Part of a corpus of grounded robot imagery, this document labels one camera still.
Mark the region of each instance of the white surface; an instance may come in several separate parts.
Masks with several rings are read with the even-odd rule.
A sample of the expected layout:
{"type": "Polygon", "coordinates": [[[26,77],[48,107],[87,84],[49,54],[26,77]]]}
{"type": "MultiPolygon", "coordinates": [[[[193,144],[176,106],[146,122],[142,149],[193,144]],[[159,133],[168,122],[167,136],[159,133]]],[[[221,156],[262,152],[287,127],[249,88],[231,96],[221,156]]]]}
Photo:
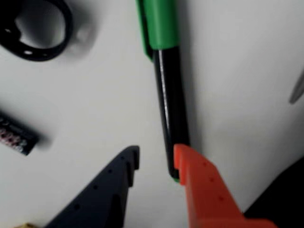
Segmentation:
{"type": "MultiPolygon", "coordinates": [[[[141,147],[141,167],[125,227],[187,227],[135,2],[69,2],[88,12],[75,14],[91,33],[62,56],[31,63],[0,49],[1,109],[49,139],[29,157],[0,145],[0,227],[47,224],[131,144],[141,147]]],[[[215,162],[241,209],[304,153],[304,98],[288,104],[304,68],[303,9],[301,0],[180,0],[193,146],[215,162]]]]}

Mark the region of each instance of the marker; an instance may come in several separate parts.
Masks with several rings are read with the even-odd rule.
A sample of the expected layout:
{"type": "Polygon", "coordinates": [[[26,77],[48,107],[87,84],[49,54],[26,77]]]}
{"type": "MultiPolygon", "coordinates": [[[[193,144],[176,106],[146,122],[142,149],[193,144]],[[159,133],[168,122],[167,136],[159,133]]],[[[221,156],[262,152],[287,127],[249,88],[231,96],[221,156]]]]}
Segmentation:
{"type": "Polygon", "coordinates": [[[182,88],[175,0],[136,0],[144,51],[154,62],[169,173],[174,168],[173,147],[189,145],[185,98],[182,88]]]}

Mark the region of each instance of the orange clamp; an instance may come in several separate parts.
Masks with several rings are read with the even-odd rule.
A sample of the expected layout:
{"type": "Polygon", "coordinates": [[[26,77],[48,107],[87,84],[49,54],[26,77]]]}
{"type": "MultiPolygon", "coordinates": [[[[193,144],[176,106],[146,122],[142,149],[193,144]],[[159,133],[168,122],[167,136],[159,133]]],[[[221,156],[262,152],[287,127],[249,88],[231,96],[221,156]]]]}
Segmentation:
{"type": "Polygon", "coordinates": [[[217,168],[193,148],[174,145],[174,166],[186,189],[190,228],[277,228],[265,219],[246,219],[217,168]]]}

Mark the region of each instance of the black cylinder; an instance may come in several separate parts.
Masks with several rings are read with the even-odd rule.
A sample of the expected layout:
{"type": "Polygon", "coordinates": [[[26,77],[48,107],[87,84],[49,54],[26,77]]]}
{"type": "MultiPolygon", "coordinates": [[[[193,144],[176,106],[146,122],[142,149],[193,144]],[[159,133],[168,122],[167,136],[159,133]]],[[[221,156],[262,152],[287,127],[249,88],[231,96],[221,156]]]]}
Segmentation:
{"type": "Polygon", "coordinates": [[[156,50],[153,59],[169,173],[179,179],[179,172],[174,168],[173,147],[177,143],[190,144],[179,48],[156,50]]]}

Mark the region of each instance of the green marker cap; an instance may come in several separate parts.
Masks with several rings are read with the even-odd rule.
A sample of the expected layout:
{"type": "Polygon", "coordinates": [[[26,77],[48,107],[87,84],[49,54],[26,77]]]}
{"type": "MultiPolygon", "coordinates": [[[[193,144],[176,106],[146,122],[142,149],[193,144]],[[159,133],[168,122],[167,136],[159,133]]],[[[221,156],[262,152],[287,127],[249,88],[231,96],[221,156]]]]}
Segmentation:
{"type": "Polygon", "coordinates": [[[146,55],[179,45],[175,0],[136,0],[146,55]]]}

